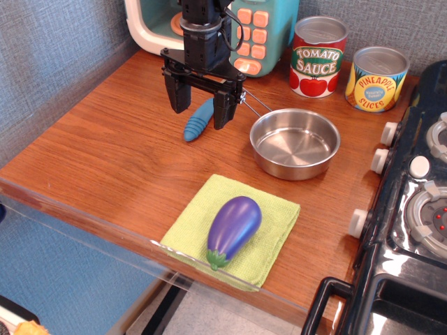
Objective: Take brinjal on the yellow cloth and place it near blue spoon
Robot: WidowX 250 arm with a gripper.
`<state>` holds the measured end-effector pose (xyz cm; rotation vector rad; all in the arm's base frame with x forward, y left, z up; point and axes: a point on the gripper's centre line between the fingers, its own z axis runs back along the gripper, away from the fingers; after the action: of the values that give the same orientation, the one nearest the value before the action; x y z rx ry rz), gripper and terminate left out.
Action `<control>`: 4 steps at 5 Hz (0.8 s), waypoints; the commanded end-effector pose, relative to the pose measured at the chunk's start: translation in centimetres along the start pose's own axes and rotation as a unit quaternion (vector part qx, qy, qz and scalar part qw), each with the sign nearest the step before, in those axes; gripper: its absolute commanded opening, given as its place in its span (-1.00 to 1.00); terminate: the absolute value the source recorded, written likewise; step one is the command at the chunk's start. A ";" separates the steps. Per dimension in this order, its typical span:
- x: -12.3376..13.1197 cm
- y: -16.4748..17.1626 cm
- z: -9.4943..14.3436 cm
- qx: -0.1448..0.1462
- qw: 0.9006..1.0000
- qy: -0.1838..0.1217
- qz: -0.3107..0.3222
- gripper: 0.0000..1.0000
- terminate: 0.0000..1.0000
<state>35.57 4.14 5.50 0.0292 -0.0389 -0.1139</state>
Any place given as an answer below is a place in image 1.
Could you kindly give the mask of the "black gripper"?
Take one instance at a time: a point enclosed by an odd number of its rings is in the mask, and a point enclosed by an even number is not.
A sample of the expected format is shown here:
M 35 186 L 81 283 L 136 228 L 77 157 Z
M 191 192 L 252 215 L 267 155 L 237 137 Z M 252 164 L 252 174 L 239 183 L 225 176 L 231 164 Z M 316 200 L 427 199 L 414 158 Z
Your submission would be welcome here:
M 214 128 L 222 129 L 243 100 L 246 76 L 230 64 L 231 23 L 181 22 L 184 49 L 161 50 L 163 76 L 171 108 L 179 114 L 191 104 L 193 87 L 214 95 Z

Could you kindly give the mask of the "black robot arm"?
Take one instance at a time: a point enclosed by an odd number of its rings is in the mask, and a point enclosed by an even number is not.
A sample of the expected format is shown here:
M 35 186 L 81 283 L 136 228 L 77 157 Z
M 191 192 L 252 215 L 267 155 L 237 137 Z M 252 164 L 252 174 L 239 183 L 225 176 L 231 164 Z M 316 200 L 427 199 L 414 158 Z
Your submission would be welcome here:
M 163 76 L 171 108 L 181 113 L 191 104 L 193 87 L 214 95 L 214 127 L 222 129 L 244 100 L 246 75 L 230 63 L 232 21 L 230 1 L 180 1 L 184 49 L 161 50 Z

